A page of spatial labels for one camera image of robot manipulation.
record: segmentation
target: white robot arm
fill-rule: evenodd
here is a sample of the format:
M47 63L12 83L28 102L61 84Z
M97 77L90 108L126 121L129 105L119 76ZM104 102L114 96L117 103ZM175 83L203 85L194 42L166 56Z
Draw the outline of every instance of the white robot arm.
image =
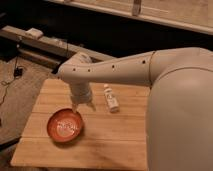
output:
M213 53L161 50L92 63L77 53L58 70L74 108L92 102L89 82L152 87L146 129L149 171L213 170Z

